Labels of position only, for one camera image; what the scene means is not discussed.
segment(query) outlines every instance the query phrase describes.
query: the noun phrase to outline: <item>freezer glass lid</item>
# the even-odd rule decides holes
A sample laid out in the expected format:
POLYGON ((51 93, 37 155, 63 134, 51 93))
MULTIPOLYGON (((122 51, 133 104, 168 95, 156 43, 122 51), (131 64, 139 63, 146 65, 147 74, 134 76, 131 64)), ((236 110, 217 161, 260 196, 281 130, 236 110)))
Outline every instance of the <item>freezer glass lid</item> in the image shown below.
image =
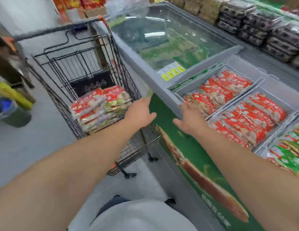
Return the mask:
POLYGON ((235 46, 165 5, 151 6, 144 9, 142 15, 127 14, 110 19, 108 23, 111 30, 155 71, 178 64, 188 69, 235 46))

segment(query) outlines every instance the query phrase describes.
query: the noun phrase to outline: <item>hand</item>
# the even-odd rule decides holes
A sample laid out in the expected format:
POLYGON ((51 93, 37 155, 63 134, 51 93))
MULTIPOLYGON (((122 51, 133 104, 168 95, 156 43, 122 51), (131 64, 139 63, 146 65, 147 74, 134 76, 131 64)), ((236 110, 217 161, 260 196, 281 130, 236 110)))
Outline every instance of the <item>hand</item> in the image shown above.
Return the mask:
POLYGON ((175 118, 173 123, 186 134, 196 137, 210 128, 196 104, 183 103, 180 107, 183 109, 183 120, 175 118))
POLYGON ((150 97, 141 98, 129 106, 124 120, 136 127, 138 130, 150 124, 157 116, 149 113, 150 97))

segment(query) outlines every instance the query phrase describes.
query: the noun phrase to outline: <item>cart wire basket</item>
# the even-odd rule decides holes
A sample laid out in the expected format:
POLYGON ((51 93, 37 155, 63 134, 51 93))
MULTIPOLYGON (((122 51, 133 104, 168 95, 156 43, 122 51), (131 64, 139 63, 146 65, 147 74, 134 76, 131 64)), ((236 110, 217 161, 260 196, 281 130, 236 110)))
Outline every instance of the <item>cart wire basket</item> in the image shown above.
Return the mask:
MULTIPOLYGON (((26 58, 25 63, 47 90, 75 137, 81 139, 88 136, 88 133, 84 132, 79 123, 72 118, 67 104, 71 104, 82 95, 96 88, 103 89, 114 85, 122 86, 133 101, 141 96, 121 60, 112 33, 103 17, 21 34, 13 36, 13 38, 15 42, 18 42, 61 31, 65 35, 65 42, 47 47, 42 53, 32 56, 44 72, 44 77, 28 63, 26 58), (97 35, 91 24, 98 20, 105 23, 109 34, 105 36, 97 35), (77 37, 76 34, 71 33, 74 28, 84 25, 87 25, 90 30, 90 33, 85 32, 84 37, 77 37)), ((147 154, 150 162, 158 160, 151 156, 150 149, 158 144, 159 137, 151 126, 139 130, 129 140, 107 175, 114 176, 121 171, 128 179, 136 176, 136 174, 126 173, 124 168, 142 155, 147 154)))

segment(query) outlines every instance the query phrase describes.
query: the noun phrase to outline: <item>person's left hand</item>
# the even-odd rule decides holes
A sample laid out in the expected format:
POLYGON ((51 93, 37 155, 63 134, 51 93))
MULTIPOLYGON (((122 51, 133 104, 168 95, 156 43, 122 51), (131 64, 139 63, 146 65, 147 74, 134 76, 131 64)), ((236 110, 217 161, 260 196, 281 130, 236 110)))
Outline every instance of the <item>person's left hand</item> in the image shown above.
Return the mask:
POLYGON ((140 129, 150 124, 157 116, 156 113, 149 113, 151 97, 141 98, 129 106, 124 120, 140 129))

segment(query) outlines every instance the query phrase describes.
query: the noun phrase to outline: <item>person's left arm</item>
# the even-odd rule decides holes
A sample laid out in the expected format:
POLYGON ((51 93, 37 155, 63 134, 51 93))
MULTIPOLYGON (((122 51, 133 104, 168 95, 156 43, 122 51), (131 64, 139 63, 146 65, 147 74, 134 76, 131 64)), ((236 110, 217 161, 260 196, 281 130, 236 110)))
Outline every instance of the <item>person's left arm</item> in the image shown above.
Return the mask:
POLYGON ((2 188, 0 231, 66 230, 129 139, 155 119, 149 103, 135 101, 123 120, 54 152, 2 188))

